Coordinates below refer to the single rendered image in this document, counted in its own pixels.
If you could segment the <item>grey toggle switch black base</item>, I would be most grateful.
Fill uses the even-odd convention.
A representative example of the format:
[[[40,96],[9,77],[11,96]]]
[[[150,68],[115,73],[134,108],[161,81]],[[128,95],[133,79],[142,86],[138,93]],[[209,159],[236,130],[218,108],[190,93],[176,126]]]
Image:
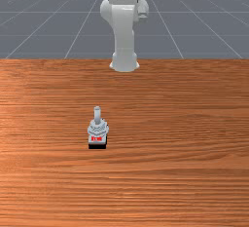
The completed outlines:
[[[93,119],[88,127],[89,149],[105,149],[109,132],[108,123],[101,117],[101,108],[93,108]]]

